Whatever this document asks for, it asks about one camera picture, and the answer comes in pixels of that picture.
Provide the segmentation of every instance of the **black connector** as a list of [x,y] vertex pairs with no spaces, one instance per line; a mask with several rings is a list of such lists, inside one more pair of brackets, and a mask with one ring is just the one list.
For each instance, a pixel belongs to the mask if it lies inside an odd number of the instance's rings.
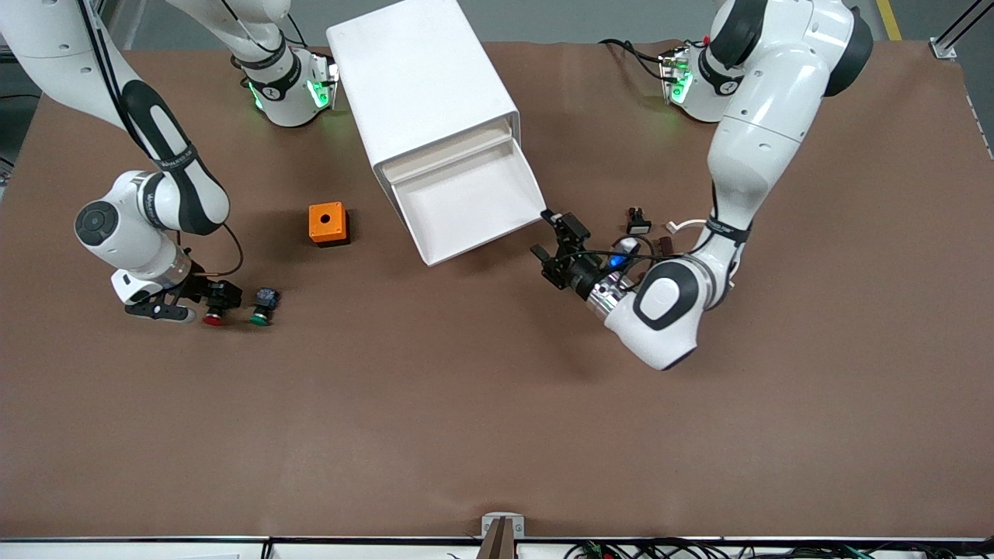
[[542,219],[553,226],[559,247],[553,258],[541,245],[532,247],[532,254],[542,262],[542,277],[558,289],[572,287],[583,300],[604,276],[601,258],[587,252],[583,243],[590,231],[573,214],[542,212]]
[[204,323],[220,326],[225,311],[242,306],[242,289],[226,279],[207,285],[207,314]]
[[248,320],[256,326],[269,326],[272,312],[279,306],[279,291],[263,287],[255,293],[255,312]]
[[628,235],[648,235],[652,231],[652,222],[642,215],[642,208],[628,208],[628,225],[625,230]]

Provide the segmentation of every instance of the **orange block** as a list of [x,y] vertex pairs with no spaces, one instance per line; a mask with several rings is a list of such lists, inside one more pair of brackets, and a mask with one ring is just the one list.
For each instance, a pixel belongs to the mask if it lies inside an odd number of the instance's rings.
[[318,247],[337,247],[352,242],[349,213],[341,202],[315,204],[307,211],[308,235]]

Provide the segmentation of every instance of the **metal bracket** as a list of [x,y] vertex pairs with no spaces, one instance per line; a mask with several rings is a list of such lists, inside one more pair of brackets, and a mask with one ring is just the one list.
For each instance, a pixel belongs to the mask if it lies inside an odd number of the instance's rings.
[[949,47],[948,50],[942,51],[942,49],[938,46],[937,38],[929,37],[928,45],[931,47],[932,53],[939,60],[956,60],[956,49],[953,47]]
[[708,224],[708,220],[687,220],[680,225],[674,222],[669,222],[666,224],[666,230],[670,232],[671,235],[676,235],[678,232],[687,229],[688,227],[705,227]]
[[488,512],[480,519],[480,537],[485,538],[490,526],[501,517],[507,518],[511,522],[511,534],[514,539],[525,537],[525,517],[516,512]]

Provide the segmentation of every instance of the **brown mat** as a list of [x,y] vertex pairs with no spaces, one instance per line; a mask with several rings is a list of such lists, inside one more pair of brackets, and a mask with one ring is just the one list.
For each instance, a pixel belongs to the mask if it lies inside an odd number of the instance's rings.
[[[548,203],[595,247],[630,205],[705,216],[714,128],[632,60],[487,50]],[[231,195],[235,282],[284,303],[269,329],[124,315],[73,220],[149,164],[44,100],[0,205],[0,534],[454,535],[493,509],[535,535],[994,531],[994,163],[924,43],[878,44],[825,101],[668,373],[540,277],[545,225],[422,264],[346,103],[279,129],[227,53],[129,59]],[[330,200],[356,241],[316,249],[305,210]],[[234,259],[224,233],[184,239]]]

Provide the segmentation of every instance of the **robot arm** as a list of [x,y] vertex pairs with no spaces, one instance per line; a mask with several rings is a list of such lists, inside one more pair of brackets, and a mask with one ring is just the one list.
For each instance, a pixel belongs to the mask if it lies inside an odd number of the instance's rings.
[[[873,45],[859,14],[840,0],[728,0],[712,33],[710,45],[675,61],[686,70],[671,72],[676,80],[665,88],[668,100],[688,114],[719,122],[708,154],[715,207],[695,249],[654,265],[637,287],[624,277],[624,257],[612,257],[620,260],[607,266],[590,262],[591,256],[569,257],[560,266],[562,258],[537,253],[544,275],[559,267],[573,278],[570,284],[604,325],[660,370],[697,347],[701,316],[728,294],[752,220],[800,147],[822,97],[856,78]],[[560,228],[562,245],[569,236]],[[568,248],[568,254],[583,251],[582,243]]]
[[668,369],[697,347],[701,316],[725,297],[752,219],[800,147],[828,75],[822,59],[793,46],[746,68],[708,155],[716,206],[697,248],[650,269],[604,322],[653,368]]
[[203,270],[164,231],[217,230],[229,214],[225,190],[162,97],[106,41],[88,2],[0,0],[0,33],[45,94],[126,130],[159,168],[118,177],[103,198],[79,212],[77,238],[118,268],[111,283],[128,312],[192,319],[195,314],[175,301],[149,309],[138,303],[170,290],[178,295],[181,285],[183,296],[199,300],[209,283],[195,277]]
[[[229,212],[224,188],[162,97],[103,39],[106,30],[88,4],[3,0],[0,6],[0,32],[38,87],[66,106],[127,130],[158,166],[160,174],[138,192],[145,219],[196,235],[221,227]],[[107,68],[117,92],[108,89]]]
[[248,77],[256,105],[280,126],[299,126],[331,106],[338,68],[290,48],[276,22],[290,0],[167,0],[220,39]]

